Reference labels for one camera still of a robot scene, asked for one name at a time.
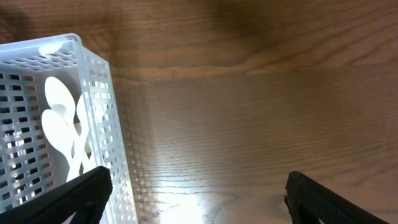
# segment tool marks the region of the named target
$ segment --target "wooden table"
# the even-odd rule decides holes
[[[291,223],[301,170],[398,221],[393,0],[0,1],[0,42],[111,64],[141,223]]]

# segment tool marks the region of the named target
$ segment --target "wood grain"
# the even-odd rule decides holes
[[[111,64],[141,223],[291,223],[300,170],[398,221],[398,3],[0,0]]]

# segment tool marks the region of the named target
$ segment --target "white plastic spoon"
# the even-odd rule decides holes
[[[49,143],[60,151],[68,161],[69,166],[72,163],[70,154],[73,145],[73,135],[65,120],[53,110],[45,110],[42,115],[42,125],[45,137]]]
[[[75,117],[75,100],[68,88],[55,77],[48,77],[44,84],[45,98],[52,110],[64,118],[74,138],[77,137],[73,118]]]
[[[82,162],[83,162],[83,172],[87,172],[95,167],[95,164],[89,161],[87,158],[87,154],[85,151],[85,145],[86,145],[86,140],[87,140],[87,135],[88,135],[88,121],[87,121],[87,113],[86,113],[86,108],[85,108],[85,102],[83,99],[83,95],[80,95],[79,101],[77,102],[77,107],[76,107],[76,114],[77,117],[80,120],[80,126],[81,126],[81,132],[80,132],[80,141],[81,141],[81,148],[75,149],[78,151],[78,153],[83,155]]]

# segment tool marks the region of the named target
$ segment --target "ventilated basket wall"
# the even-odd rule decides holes
[[[111,171],[110,223],[136,223],[130,176],[109,63],[74,34],[0,45],[0,212],[65,181],[65,161],[45,138],[41,114],[49,109],[47,77],[57,77],[75,102],[83,94],[97,166]]]

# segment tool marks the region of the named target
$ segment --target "white plastic basket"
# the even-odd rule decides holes
[[[68,165],[41,127],[47,77],[62,81],[75,102],[83,94],[91,156],[113,182],[102,221],[137,223],[109,63],[75,34],[0,45],[0,213],[66,181]]]

